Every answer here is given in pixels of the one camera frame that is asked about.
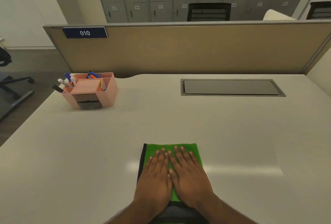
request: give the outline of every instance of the black chair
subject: black chair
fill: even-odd
[[[10,54],[5,49],[0,47],[0,67],[4,67],[11,62],[12,62],[12,60],[11,60]],[[21,96],[17,92],[15,92],[13,89],[11,89],[7,86],[8,84],[12,84],[12,83],[19,82],[22,80],[27,80],[27,82],[29,82],[31,84],[34,83],[34,79],[32,79],[31,77],[23,77],[23,78],[14,79],[11,76],[7,76],[3,80],[0,80],[0,88],[3,89],[5,92],[10,93],[13,96],[13,99],[15,100],[15,102],[12,103],[8,108],[5,108],[5,113],[0,114],[0,121],[2,121],[11,112],[12,109],[14,109],[22,101],[24,101],[27,97],[29,97],[30,95],[32,95],[34,93],[33,91],[29,91],[26,94],[24,94],[23,96]]]
[[[230,12],[229,3],[191,3],[187,21],[229,21]]]
[[[311,2],[307,19],[331,19],[331,1]]]

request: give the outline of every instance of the floor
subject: floor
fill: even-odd
[[[31,76],[35,84],[26,80],[8,85],[15,92],[24,95],[30,90],[34,94],[27,98],[2,122],[0,122],[0,146],[23,124],[23,122],[54,91],[52,84],[59,84],[57,79],[64,79],[64,73],[70,72],[68,65],[55,49],[50,50],[9,50],[12,63],[0,67],[0,78],[10,75],[13,78]],[[8,93],[0,90],[0,114],[14,100]]]

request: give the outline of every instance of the green cloth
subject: green cloth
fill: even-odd
[[[161,151],[161,148],[165,148],[166,152],[168,151],[172,151],[172,153],[174,154],[174,146],[177,146],[180,150],[180,147],[184,147],[185,150],[189,153],[190,151],[192,151],[194,153],[194,155],[196,156],[197,160],[199,161],[200,165],[202,166],[202,162],[201,162],[201,158],[200,158],[200,154],[198,151],[198,146],[193,143],[193,144],[173,144],[173,145],[156,145],[156,144],[147,144],[146,147],[146,153],[145,153],[145,160],[144,160],[144,167],[145,164],[147,162],[147,160],[149,159],[149,157],[153,157],[155,152],[157,150]],[[171,163],[169,162],[169,168],[173,169]],[[171,197],[172,201],[180,201],[180,199],[178,199],[175,188],[172,188],[172,197]]]

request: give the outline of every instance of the pen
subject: pen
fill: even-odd
[[[62,88],[58,87],[56,84],[53,84],[52,88],[59,93],[66,93]]]
[[[69,80],[69,82],[71,82],[71,76],[70,76],[70,74],[65,73],[64,76]]]
[[[67,82],[65,82],[63,79],[58,79],[58,81],[59,81],[61,84],[65,85],[66,87],[72,87],[72,86],[69,85]]]
[[[71,83],[72,83],[72,86],[76,86],[76,80],[74,77],[71,77]]]
[[[95,73],[92,72],[92,71],[89,71],[89,73],[92,74],[92,75],[94,75],[94,76],[96,76],[97,78],[101,78],[99,75],[95,74]]]

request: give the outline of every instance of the cubicle partition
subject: cubicle partition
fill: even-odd
[[[63,27],[44,29],[73,72],[116,77],[302,74],[331,47],[331,21],[322,20],[113,24],[107,38],[67,38]]]

